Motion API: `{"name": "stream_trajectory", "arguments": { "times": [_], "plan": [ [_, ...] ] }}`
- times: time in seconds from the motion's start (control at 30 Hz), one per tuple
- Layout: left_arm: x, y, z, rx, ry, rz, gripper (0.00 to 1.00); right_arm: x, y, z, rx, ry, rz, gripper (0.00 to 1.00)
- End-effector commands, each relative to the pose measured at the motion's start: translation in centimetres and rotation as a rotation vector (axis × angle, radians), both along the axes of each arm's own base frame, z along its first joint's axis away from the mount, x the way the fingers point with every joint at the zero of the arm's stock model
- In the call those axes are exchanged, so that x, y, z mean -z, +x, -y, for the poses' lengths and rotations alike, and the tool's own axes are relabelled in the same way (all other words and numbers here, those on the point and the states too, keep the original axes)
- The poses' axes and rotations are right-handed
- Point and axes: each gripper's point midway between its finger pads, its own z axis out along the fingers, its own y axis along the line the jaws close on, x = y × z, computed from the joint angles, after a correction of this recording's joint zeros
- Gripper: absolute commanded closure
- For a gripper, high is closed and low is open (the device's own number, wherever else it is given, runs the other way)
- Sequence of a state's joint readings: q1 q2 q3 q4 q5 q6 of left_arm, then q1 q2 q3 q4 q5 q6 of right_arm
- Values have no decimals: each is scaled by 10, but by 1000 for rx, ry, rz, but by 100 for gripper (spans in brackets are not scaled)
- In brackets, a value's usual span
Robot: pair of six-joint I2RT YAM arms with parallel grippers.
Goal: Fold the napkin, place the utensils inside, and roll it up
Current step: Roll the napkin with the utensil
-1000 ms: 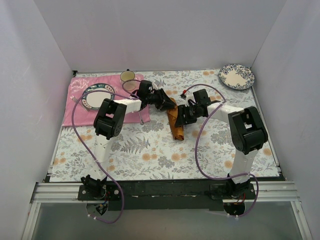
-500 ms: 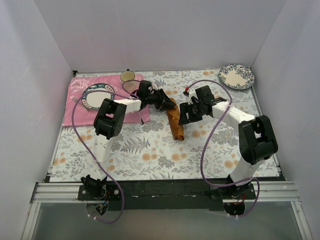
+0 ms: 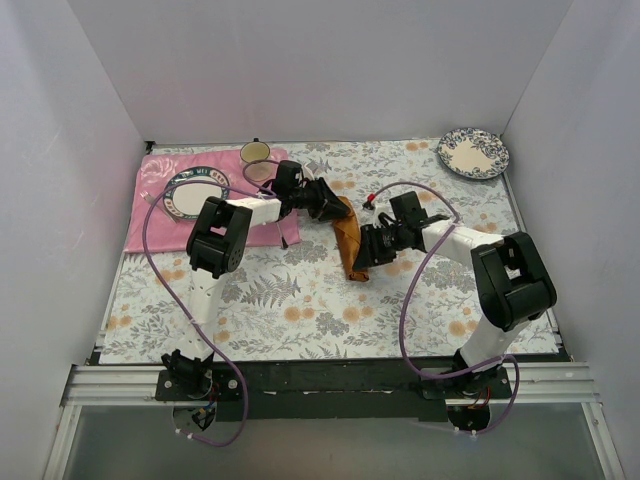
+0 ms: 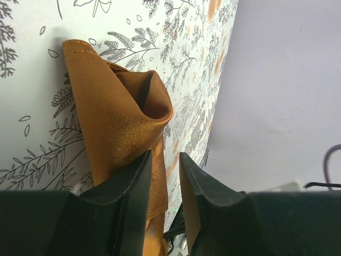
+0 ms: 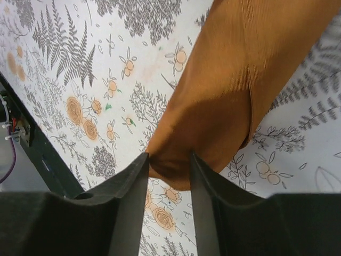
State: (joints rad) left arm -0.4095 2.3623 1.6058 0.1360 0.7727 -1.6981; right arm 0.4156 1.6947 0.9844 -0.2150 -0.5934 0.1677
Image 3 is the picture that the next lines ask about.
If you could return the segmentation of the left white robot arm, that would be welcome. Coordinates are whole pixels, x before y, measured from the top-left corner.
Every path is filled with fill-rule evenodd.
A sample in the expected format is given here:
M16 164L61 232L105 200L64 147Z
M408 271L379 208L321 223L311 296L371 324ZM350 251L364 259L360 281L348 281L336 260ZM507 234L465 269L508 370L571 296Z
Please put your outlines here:
M171 385L188 398L203 399L214 386L211 323L229 275L244 256L250 230L274 224L294 209L303 209L320 222L349 214L349 207L323 178L305 178L301 164L290 160L281 161L275 178L254 196L239 200L210 196L204 201L186 243L192 286L188 302L180 307L190 326L175 350L162 356Z

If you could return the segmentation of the brown satin napkin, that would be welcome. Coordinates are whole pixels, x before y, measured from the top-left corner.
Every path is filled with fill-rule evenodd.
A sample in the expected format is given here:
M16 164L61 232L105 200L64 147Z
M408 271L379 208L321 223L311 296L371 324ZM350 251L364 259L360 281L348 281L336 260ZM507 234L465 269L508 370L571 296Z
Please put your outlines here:
M344 196L339 196L338 199L348 208L346 217L332 221L346 279L349 281L367 282L369 280L368 270L356 270L354 267L361 246L361 233L358 219L351 202Z

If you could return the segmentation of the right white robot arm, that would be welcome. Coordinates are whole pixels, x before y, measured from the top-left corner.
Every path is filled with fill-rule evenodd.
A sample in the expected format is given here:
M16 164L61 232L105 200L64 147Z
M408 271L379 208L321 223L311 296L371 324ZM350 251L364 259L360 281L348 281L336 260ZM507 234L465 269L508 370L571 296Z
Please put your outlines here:
M475 397L489 384L489 374L514 359L507 350L532 321L557 302L557 292L531 236L501 236L462 225L457 213L430 215L414 192L390 201L392 212L379 213L374 224L360 228L354 269L392 263L401 251L440 255L472 269L481 318L453 359L451 370L435 374L419 369L409 358L405 327L398 344L406 366L421 380L453 384L464 397Z

